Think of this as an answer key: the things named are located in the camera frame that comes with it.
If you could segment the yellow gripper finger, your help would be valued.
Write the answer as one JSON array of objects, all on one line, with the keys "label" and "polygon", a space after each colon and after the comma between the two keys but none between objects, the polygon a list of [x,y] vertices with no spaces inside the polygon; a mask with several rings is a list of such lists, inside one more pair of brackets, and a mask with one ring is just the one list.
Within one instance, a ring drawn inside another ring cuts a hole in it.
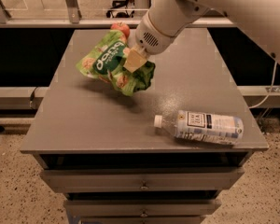
[{"label": "yellow gripper finger", "polygon": [[133,73],[147,62],[147,53],[144,48],[133,47],[129,52],[124,68]]}]

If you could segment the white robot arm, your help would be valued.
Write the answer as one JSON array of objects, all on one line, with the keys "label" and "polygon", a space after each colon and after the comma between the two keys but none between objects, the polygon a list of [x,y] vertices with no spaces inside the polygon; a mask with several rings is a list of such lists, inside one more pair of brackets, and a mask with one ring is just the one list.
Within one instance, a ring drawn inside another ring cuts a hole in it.
[{"label": "white robot arm", "polygon": [[136,28],[135,44],[124,67],[134,72],[211,9],[280,64],[280,0],[155,0]]}]

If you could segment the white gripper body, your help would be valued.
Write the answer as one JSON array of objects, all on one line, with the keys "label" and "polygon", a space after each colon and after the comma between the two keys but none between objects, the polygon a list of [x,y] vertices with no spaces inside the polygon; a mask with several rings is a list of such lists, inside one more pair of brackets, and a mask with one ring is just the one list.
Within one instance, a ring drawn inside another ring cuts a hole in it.
[{"label": "white gripper body", "polygon": [[168,16],[148,11],[136,28],[135,39],[147,54],[160,54],[175,40],[175,26]]}]

